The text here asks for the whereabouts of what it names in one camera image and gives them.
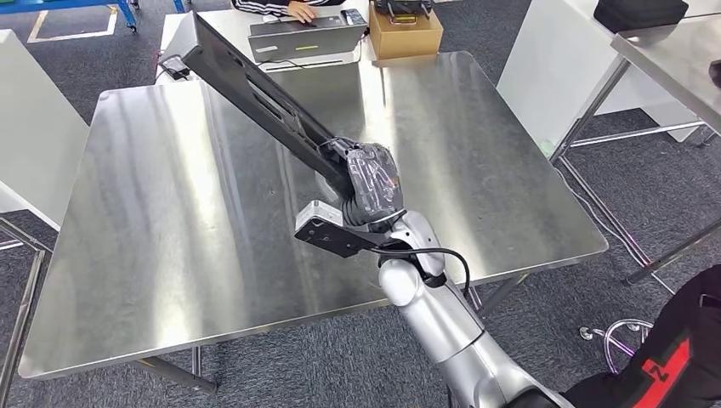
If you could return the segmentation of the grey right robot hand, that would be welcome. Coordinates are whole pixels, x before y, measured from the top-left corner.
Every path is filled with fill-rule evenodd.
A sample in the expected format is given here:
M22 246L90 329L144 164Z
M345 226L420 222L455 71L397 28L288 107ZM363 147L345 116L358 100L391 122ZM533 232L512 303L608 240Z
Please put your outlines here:
M353 194L342 203L346 224L353 227L375 224L404 210L400 176L388 148L378 143L335 138L326 149L338 154L349 175Z

